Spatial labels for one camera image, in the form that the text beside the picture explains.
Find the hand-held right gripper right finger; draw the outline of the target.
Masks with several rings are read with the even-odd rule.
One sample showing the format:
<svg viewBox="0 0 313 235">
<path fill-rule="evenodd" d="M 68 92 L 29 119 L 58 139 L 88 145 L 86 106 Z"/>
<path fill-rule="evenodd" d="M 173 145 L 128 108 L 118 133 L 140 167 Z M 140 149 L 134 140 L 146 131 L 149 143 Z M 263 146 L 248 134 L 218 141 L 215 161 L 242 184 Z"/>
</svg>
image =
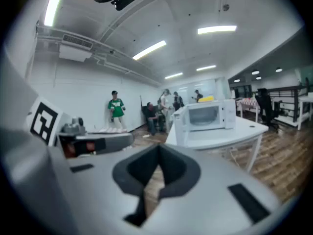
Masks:
<svg viewBox="0 0 313 235">
<path fill-rule="evenodd" d="M 253 221 L 229 187 L 242 185 L 266 210 L 276 211 L 281 202 L 272 190 L 219 155 L 185 147 L 169 148 L 193 159 L 200 167 L 197 183 L 185 195 L 164 198 L 143 223 L 149 235 L 232 235 L 252 228 Z"/>
</svg>

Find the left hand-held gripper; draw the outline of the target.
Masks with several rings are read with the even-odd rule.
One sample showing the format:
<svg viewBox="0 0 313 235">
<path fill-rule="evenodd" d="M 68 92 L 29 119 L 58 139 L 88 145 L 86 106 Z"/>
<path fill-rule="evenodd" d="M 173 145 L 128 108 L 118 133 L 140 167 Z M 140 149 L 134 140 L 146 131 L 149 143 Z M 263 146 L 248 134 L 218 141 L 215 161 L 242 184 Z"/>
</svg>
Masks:
<svg viewBox="0 0 313 235">
<path fill-rule="evenodd" d="M 64 156 L 63 145 L 70 142 L 77 141 L 77 153 L 112 153 L 131 146 L 134 142 L 131 133 L 89 134 L 80 117 L 68 115 L 42 97 L 37 98 L 32 105 L 26 126 L 45 144 L 59 148 Z"/>
</svg>

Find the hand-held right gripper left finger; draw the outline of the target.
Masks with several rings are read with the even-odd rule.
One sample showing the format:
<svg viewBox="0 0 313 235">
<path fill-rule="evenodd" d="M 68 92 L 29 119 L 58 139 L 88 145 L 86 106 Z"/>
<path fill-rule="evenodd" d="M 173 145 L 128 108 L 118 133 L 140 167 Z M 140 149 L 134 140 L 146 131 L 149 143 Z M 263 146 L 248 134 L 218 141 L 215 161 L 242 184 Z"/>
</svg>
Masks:
<svg viewBox="0 0 313 235">
<path fill-rule="evenodd" d="M 158 146 L 69 159 L 76 172 L 88 235 L 158 235 L 160 218 L 145 213 L 144 189 L 158 165 Z"/>
</svg>

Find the person's left hand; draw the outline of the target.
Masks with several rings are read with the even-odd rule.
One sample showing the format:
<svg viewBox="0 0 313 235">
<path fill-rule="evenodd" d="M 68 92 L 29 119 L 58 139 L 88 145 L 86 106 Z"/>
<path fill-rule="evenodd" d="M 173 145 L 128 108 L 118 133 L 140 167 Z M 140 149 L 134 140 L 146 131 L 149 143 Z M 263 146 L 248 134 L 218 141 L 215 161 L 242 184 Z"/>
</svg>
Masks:
<svg viewBox="0 0 313 235">
<path fill-rule="evenodd" d="M 63 150 L 66 157 L 74 158 L 93 153 L 95 151 L 95 143 L 93 141 L 70 142 L 63 145 Z"/>
</svg>

